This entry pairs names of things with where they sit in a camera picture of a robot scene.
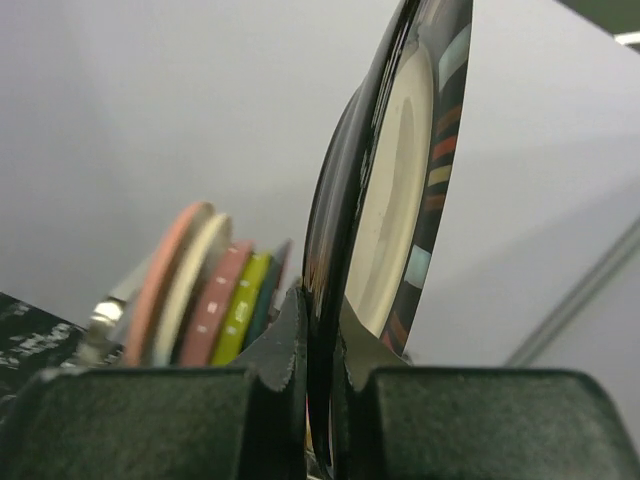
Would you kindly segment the green dotted scalloped plate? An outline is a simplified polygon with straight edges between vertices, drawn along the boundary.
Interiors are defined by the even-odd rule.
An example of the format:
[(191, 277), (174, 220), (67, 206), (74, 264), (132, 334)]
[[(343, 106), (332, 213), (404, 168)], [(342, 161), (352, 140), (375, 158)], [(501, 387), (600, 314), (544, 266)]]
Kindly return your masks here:
[(249, 256), (223, 322), (210, 360), (211, 365), (226, 365), (240, 353), (270, 260), (271, 254), (268, 251)]

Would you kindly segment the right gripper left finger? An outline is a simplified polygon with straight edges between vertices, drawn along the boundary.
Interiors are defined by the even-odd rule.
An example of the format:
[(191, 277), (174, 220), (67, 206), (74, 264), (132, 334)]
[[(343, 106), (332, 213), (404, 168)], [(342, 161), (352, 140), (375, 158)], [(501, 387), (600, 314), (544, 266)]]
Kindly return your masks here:
[(225, 367), (37, 373), (1, 429), (5, 479), (303, 479), (307, 309)]

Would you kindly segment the pink dotted scalloped plate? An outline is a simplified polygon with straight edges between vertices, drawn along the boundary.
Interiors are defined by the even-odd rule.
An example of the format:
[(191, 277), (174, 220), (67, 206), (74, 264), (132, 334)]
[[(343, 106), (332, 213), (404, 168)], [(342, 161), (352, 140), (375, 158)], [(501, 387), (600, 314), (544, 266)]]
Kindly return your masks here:
[(232, 244), (213, 269), (188, 322), (179, 352), (179, 366), (200, 367), (209, 364), (236, 284), (253, 247), (252, 240)]

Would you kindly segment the black striped bottom plate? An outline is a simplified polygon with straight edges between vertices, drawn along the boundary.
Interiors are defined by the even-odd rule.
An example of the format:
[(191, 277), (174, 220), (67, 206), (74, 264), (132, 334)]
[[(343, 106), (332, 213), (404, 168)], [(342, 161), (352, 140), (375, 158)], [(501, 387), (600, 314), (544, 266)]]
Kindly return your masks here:
[(469, 1), (403, 1), (345, 107), (314, 193), (303, 257), (309, 416), (333, 467), (328, 424), (338, 322), (387, 348), (408, 341), (447, 197), (465, 94)]

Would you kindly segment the cream and pink plate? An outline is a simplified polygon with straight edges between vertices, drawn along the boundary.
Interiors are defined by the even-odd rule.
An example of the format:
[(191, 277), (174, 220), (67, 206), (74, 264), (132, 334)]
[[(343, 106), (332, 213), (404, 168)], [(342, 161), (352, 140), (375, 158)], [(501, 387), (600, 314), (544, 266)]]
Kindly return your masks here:
[(157, 312), (181, 258), (202, 224), (214, 213), (215, 207), (206, 201), (186, 207), (159, 242), (143, 281), (126, 338), (124, 363), (127, 366), (137, 366), (143, 361), (148, 337), (156, 325)]

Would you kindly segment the cream and blue plate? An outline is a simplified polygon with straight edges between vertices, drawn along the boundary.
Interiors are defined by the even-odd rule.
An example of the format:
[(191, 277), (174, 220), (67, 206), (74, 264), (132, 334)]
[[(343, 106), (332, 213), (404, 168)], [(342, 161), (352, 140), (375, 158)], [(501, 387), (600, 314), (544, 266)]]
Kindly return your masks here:
[(229, 215), (215, 214), (201, 228), (181, 261), (152, 342), (150, 364), (170, 363), (182, 321), (188, 313), (194, 291), (206, 279), (230, 245), (232, 221)]

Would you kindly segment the teal plate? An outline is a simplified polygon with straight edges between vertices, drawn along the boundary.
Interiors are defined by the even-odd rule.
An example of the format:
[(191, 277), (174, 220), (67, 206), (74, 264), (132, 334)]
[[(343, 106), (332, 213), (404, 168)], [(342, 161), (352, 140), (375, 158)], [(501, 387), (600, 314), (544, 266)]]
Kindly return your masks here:
[(267, 272), (260, 287), (242, 350), (246, 350), (269, 326), (272, 306), (280, 288), (291, 244), (292, 241), (286, 239), (270, 254)]

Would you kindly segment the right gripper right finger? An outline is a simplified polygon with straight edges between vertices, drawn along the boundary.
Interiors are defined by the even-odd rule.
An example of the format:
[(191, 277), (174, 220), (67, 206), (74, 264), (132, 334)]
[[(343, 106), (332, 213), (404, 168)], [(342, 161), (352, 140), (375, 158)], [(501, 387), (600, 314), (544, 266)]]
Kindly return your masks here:
[(605, 390), (570, 370), (419, 367), (340, 316), (333, 384), (340, 479), (635, 479)]

